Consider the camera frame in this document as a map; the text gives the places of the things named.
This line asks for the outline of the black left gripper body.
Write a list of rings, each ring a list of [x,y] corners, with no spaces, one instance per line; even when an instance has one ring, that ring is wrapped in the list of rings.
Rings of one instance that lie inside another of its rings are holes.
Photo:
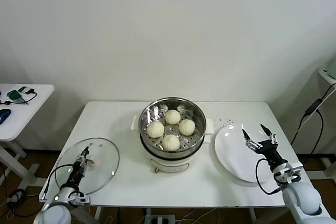
[[[70,173],[68,178],[68,186],[78,187],[83,177],[84,176],[81,175],[81,166],[78,164],[73,164],[72,172]]]

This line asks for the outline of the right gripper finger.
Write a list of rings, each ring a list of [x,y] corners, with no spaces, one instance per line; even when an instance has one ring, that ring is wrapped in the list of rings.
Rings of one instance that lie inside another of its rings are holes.
[[[254,152],[257,152],[257,150],[260,149],[260,145],[254,141],[251,140],[251,138],[249,137],[248,133],[242,129],[242,132],[243,132],[243,136],[244,136],[244,139],[246,141],[246,146],[251,149],[252,151]]]
[[[268,127],[264,126],[263,124],[260,125],[265,135],[268,137],[267,139],[260,142],[260,144],[271,144],[271,145],[278,145],[276,134],[273,133]]]

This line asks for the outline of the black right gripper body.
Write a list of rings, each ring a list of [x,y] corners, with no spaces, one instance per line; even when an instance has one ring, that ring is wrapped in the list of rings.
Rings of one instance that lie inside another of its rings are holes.
[[[277,152],[278,144],[272,143],[271,140],[264,140],[259,142],[261,147],[258,149],[258,154],[263,155],[270,168],[276,168],[279,165],[286,164],[287,160],[283,159]]]

